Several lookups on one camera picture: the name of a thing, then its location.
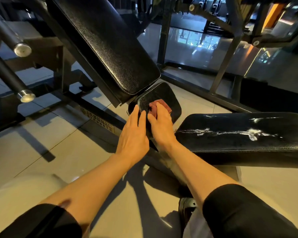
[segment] red cloth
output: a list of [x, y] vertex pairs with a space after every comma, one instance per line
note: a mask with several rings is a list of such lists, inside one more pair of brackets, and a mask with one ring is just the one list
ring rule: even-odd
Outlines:
[[157, 118], [157, 102], [160, 103], [163, 107], [165, 107], [169, 113], [172, 112], [171, 108], [167, 105], [166, 102], [164, 102], [162, 99], [158, 99], [149, 104], [149, 107], [151, 109], [148, 112], [149, 114], [152, 114], [155, 118]]

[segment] black leather pad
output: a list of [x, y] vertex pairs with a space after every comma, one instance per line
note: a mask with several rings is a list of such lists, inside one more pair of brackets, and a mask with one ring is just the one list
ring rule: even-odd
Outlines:
[[[151, 88], [146, 90], [143, 94], [138, 96], [134, 101], [132, 101], [128, 106], [128, 112], [131, 114], [136, 104], [139, 106], [139, 112], [143, 110], [146, 113], [149, 112], [149, 104], [155, 100], [162, 99], [171, 108], [171, 119], [172, 123], [175, 123], [181, 116], [182, 109], [175, 97], [172, 89], [166, 82], [160, 82], [153, 85]], [[147, 122], [147, 129], [151, 130], [150, 123]]]
[[192, 114], [177, 140], [212, 165], [298, 168], [298, 114]]
[[160, 77], [147, 52], [107, 0], [47, 0], [62, 42], [116, 107]]

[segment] bolt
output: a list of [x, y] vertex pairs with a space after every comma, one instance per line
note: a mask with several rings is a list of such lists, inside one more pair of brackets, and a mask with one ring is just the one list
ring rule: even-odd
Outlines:
[[257, 46], [258, 44], [259, 44], [259, 41], [255, 41], [255, 42], [253, 43], [254, 46]]

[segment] sleeve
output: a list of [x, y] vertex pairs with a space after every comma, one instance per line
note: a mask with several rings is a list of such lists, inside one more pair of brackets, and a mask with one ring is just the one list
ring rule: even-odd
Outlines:
[[289, 220], [241, 185], [216, 188], [202, 211], [214, 238], [298, 237], [298, 229]]
[[52, 205], [37, 205], [19, 216], [0, 233], [6, 237], [82, 237], [82, 229], [65, 209]]

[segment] hand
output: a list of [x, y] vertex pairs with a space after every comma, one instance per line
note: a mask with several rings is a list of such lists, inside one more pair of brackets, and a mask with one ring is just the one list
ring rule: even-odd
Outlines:
[[149, 151], [146, 136], [146, 111], [142, 111], [138, 123], [139, 106], [136, 105], [119, 136], [116, 155], [130, 160], [130, 168]]
[[163, 150], [166, 151], [177, 143], [171, 116], [163, 105], [157, 102], [157, 119], [152, 114], [148, 114], [148, 120], [151, 123], [152, 135]]

